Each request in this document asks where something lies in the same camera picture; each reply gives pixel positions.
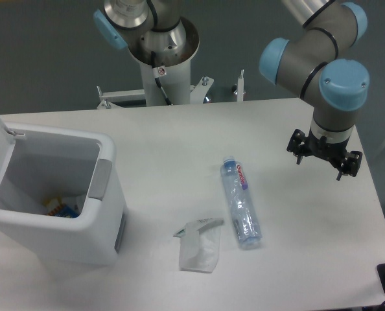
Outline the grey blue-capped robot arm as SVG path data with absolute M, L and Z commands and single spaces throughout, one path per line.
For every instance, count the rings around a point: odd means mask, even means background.
M 308 133 L 296 130 L 287 150 L 298 160 L 314 156 L 340 176 L 356 176 L 359 151 L 346 146 L 369 87 L 367 69 L 340 58 L 365 33 L 364 10 L 351 2 L 285 1 L 305 29 L 297 42 L 272 40 L 259 60 L 260 73 L 313 109 Z M 141 69 L 148 106 L 201 104 L 206 92 L 191 86 L 190 62 L 199 47 L 195 26 L 179 1 L 106 1 L 93 14 L 95 26 L 115 49 L 128 49 Z

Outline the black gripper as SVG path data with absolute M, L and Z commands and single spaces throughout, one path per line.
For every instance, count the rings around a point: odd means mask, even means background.
M 295 129 L 292 134 L 287 152 L 292 153 L 297 159 L 296 163 L 301 164 L 304 157 L 314 156 L 331 165 L 337 165 L 337 181 L 342 176 L 356 177 L 361 166 L 363 153 L 360 151 L 346 151 L 349 139 L 340 143 L 328 143 L 326 137 L 317 139 L 313 134 L 306 136 L 304 132 Z

